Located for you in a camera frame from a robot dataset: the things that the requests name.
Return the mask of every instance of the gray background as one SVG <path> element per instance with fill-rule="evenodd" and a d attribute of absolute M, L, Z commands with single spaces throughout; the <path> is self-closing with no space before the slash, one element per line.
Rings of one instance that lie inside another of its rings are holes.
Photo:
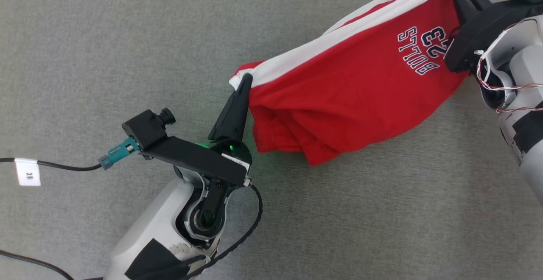
<path fill-rule="evenodd" d="M 368 1 L 0 0 L 0 157 L 95 164 L 124 139 L 122 122 L 165 106 L 178 118 L 171 135 L 202 141 L 238 65 L 304 44 Z M 318 168 L 255 153 L 262 222 L 200 279 L 542 278 L 543 208 L 495 121 L 468 79 L 413 131 Z M 174 177 L 139 157 L 41 173 L 41 187 L 20 187 L 13 164 L 0 165 L 0 249 L 77 279 L 104 274 Z M 256 211 L 251 191 L 233 195 L 223 245 Z M 6 258 L 0 276 L 60 279 Z"/>

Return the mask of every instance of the white sticker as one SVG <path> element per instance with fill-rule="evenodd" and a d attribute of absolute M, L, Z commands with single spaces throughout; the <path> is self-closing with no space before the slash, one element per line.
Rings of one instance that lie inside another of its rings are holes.
<path fill-rule="evenodd" d="M 243 168 L 246 168 L 247 172 L 249 172 L 249 164 L 246 163 L 245 161 L 241 161 L 237 158 L 233 158 L 232 156 L 228 156 L 227 154 L 223 153 L 222 154 L 223 157 L 229 159 L 229 160 L 232 160 L 233 162 L 237 163 L 237 164 L 241 164 L 243 166 Z"/>
<path fill-rule="evenodd" d="M 17 168 L 17 178 L 19 185 L 41 185 L 39 181 L 39 167 L 37 160 L 28 160 L 25 158 L 15 158 Z"/>

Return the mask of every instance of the black cable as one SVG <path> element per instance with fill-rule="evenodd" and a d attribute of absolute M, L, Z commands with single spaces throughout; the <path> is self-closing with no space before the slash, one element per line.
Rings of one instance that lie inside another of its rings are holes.
<path fill-rule="evenodd" d="M 15 158 L 0 158 L 0 162 L 15 162 Z M 62 168 L 62 170 L 77 171 L 77 172 L 89 172 L 101 168 L 101 164 L 89 166 L 87 168 L 78 168 L 76 166 L 69 166 L 63 164 L 57 164 L 47 161 L 38 160 L 37 164 L 50 166 L 51 168 Z"/>
<path fill-rule="evenodd" d="M 198 268 L 197 270 L 195 270 L 194 272 L 184 276 L 183 278 L 181 278 L 181 280 L 189 280 L 190 278 L 192 277 L 195 277 L 195 276 L 198 276 L 199 274 L 201 274 L 204 270 L 206 270 L 207 268 L 210 268 L 212 267 L 213 265 L 215 265 L 215 263 L 217 263 L 217 261 L 223 259 L 224 257 L 226 257 L 231 251 L 233 251 L 234 249 L 236 249 L 241 243 L 243 243 L 251 234 L 252 232 L 256 229 L 256 227 L 258 226 L 258 223 L 260 222 L 260 219 L 262 218 L 262 196 L 260 195 L 260 192 L 258 191 L 258 189 L 255 187 L 255 185 L 251 185 L 251 189 L 256 193 L 256 196 L 258 197 L 258 214 L 256 215 L 256 220 L 255 222 L 252 224 L 251 228 L 246 232 L 246 234 L 244 234 L 241 239 L 239 239 L 236 243 L 234 243 L 231 247 L 229 247 L 227 250 L 223 251 L 220 255 L 217 255 L 217 257 L 215 257 L 214 259 L 212 259 L 211 261 L 209 261 L 208 263 L 206 263 L 204 266 L 202 266 L 201 268 Z"/>
<path fill-rule="evenodd" d="M 6 256 L 8 258 L 11 258 L 11 259 L 21 260 L 21 261 L 41 265 L 41 266 L 43 266 L 45 268 L 53 270 L 54 272 L 58 272 L 59 274 L 61 274 L 67 280 L 74 280 L 74 278 L 72 278 L 72 276 L 70 276 L 67 272 L 65 272 L 64 270 L 56 267 L 53 264 L 49 264 L 49 263 L 44 262 L 44 261 L 40 261 L 40 260 L 37 260 L 37 259 L 25 257 L 23 255 L 16 255 L 15 253 L 7 252 L 7 251 L 1 250 L 1 249 L 0 249 L 0 255 L 4 255 L 4 256 Z"/>

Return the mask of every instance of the cable connector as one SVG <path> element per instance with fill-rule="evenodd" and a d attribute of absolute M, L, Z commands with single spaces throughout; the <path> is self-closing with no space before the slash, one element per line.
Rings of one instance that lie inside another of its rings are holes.
<path fill-rule="evenodd" d="M 137 145 L 133 137 L 128 137 L 123 143 L 115 146 L 107 152 L 107 155 L 102 156 L 98 161 L 104 170 L 107 170 L 124 157 L 129 156 L 135 151 L 139 151 L 140 147 Z"/>

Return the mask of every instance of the red garment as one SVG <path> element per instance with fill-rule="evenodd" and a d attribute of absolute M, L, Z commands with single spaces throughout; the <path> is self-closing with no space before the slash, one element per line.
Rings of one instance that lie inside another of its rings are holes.
<path fill-rule="evenodd" d="M 303 151 L 311 165 L 409 131 L 460 86 L 447 70 L 453 0 L 375 0 L 323 36 L 263 62 L 249 107 L 259 152 Z"/>

